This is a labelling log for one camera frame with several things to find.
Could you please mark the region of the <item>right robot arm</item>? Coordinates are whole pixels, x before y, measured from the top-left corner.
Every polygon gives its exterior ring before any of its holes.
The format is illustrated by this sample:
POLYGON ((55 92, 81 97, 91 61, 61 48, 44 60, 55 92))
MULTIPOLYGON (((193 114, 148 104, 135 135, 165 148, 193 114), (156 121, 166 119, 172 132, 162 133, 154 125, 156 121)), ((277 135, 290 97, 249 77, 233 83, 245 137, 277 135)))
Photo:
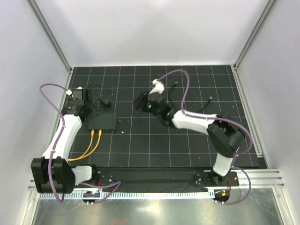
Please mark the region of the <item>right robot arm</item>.
POLYGON ((158 92, 141 92, 134 107, 138 111, 153 114, 166 127, 186 129, 207 135, 215 150, 216 161, 212 168, 211 180, 221 186, 228 180, 228 173, 238 157, 238 150, 249 137, 250 149, 253 139, 250 132, 241 124, 230 119, 228 114, 201 114, 176 109, 167 103, 164 96, 158 92))

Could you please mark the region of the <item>black network switch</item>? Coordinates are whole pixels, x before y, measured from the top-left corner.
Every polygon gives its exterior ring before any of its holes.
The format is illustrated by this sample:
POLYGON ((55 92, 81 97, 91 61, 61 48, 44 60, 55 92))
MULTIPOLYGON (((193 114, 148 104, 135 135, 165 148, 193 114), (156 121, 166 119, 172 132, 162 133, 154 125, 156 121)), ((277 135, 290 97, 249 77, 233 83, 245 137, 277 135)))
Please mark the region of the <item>black network switch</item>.
POLYGON ((116 113, 101 114, 88 123, 88 130, 115 130, 117 127, 118 115, 116 113))

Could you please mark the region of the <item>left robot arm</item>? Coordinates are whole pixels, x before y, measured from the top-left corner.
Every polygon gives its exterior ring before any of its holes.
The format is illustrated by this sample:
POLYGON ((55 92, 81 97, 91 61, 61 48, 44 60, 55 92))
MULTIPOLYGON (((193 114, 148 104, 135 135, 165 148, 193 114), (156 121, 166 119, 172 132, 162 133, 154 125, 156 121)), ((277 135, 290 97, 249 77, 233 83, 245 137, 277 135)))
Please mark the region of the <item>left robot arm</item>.
POLYGON ((93 188, 99 183, 95 165, 71 167, 68 156, 75 137, 86 119, 92 114, 89 92, 82 87, 66 90, 67 105, 60 111, 56 133, 42 157, 34 158, 31 171, 40 194, 70 194, 75 186, 84 183, 93 188))

